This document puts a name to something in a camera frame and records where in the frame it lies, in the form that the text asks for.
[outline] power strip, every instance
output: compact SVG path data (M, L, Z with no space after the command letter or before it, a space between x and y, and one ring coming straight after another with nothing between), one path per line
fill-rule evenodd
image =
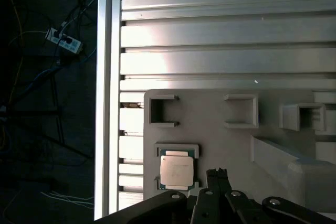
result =
M72 38L70 36L67 36L65 34L62 34L62 36L66 36L67 38L72 39L72 42L71 43L67 43L64 40L61 40L59 42L60 39L54 37L54 34L55 34L56 31L57 30L54 29L54 28L51 29L51 32L48 29L47 35L46 35L46 39L49 40L49 41L51 41L51 42L53 42L53 43L55 43L55 44L58 44L58 46L63 47L64 49L67 49L70 52L73 52L74 54L79 54L80 53L80 51L83 48L83 43L82 42L80 42L79 40L76 40L76 39L74 39L74 38Z

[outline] tripod leg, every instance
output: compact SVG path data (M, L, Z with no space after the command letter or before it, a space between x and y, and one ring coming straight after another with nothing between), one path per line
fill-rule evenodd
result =
M55 76L51 76L51 78L50 78L50 84L51 84L52 101L54 103L54 106L56 106L56 109L59 110L59 103L58 103L58 95L57 95ZM62 127L62 121L61 121L61 118L60 118L59 114L56 117L56 127L57 127L57 133L58 133L58 139L59 139L59 141L61 143L65 144L63 127Z
M93 159L93 157L91 157L91 156L89 156L89 155L87 155L87 154L85 154L85 153L83 153L83 152L81 152L81 151L79 151L79 150L77 150L77 149L75 149L75 148L69 146L69 145L66 145L66 144L64 144L64 143L59 142L58 140L52 138L51 136L48 136L48 135L46 135L46 134L44 134L44 133L42 133L42 132L38 132L38 131L36 131L35 129L31 128L30 126L28 126L28 125L26 125L26 124L24 124L24 123L22 123L22 122L19 122L19 121L17 121L17 120L13 120L13 119L11 119L10 122L11 122L12 124L15 124L16 126L20 127L21 129L27 131L27 132L31 132L32 134L34 134L34 135L36 135L36 136L43 137L43 138L45 138L45 139L51 141L52 143L55 143L55 144L57 144L57 145L59 145L59 146L65 148L65 149L68 149L68 150L71 151L71 152L77 153L78 155L81 155L81 156L86 157L86 158L88 158L88 159Z

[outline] wire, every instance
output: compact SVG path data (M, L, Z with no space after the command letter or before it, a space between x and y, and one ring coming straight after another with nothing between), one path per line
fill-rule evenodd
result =
M58 200L61 200L61 201L74 203L75 205L78 205L78 206L86 207L86 208L89 208L89 209L94 209L93 207L88 207L88 206L82 205L82 204L80 204L80 203L76 203L76 202L74 202L74 201L71 201L71 200L66 200L66 199L62 199L62 198L53 197L53 196L47 195L47 194L45 194L45 193L43 193L43 192L41 192L41 194L43 194L44 196L46 196L46 197L48 197L48 198L58 199Z
M65 196L60 196L60 195L53 194L53 193L50 193L50 194L51 194L51 195L54 195L54 196L56 196L56 197L61 197L61 198L67 199L67 200L70 201L70 202L80 203L80 204L87 204L87 205L90 205L90 206L94 206L94 204L91 203L91 202L71 200L71 199L69 199L68 197L65 197Z
M90 198L79 198L79 197L75 197L75 196L69 196L69 195L63 195L63 194L59 194L56 191L52 191L54 194L56 194L57 196L63 196L63 197L68 197L68 198L73 198L73 199L81 199L81 200L89 200L89 199L93 199L94 197L90 197Z
M23 44L21 21L20 21L19 15L18 15L18 13L17 13L17 10L16 10L16 7L15 7L14 1L13 1L13 0L10 0L10 1L11 1L12 5L13 5L13 9L14 9L14 12L15 12L15 15L16 15L16 18L17 18L17 22L18 22L18 24L19 24L20 36L21 36L21 43Z
M46 34L47 32L46 31L24 31L23 33L21 33L21 35L23 34ZM15 38L13 38L9 43L8 43L8 46L11 45L11 43L13 43L20 35L16 36Z
M5 216L5 212L7 211L7 209L9 208L9 206L13 203L13 201L15 200L15 198L19 195L19 193L21 193L21 191L18 191L16 195L14 195L14 197L11 199L11 201L8 203L8 205L5 207L4 211L2 212L2 217L4 219L6 219ZM11 222L10 220L6 219L9 223L11 224L15 224L14 222Z

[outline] screw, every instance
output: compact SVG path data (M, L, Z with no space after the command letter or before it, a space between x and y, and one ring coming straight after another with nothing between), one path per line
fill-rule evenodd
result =
M272 205L279 205L280 204L280 201L278 201L277 199L271 199L269 201Z
M241 194L240 194L240 192L238 192L238 191L233 191L233 192L231 193L231 195L237 197L237 196L240 196Z

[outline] metal frame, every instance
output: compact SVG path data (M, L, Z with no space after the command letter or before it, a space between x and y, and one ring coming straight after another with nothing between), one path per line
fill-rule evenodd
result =
M94 219L108 214L109 180L109 96L111 68L111 0L98 0L96 153L94 181Z
M336 18L311 15L332 1L98 0L94 218L142 181L119 162L142 157L127 144L142 145L143 109L120 102L150 89L335 90Z

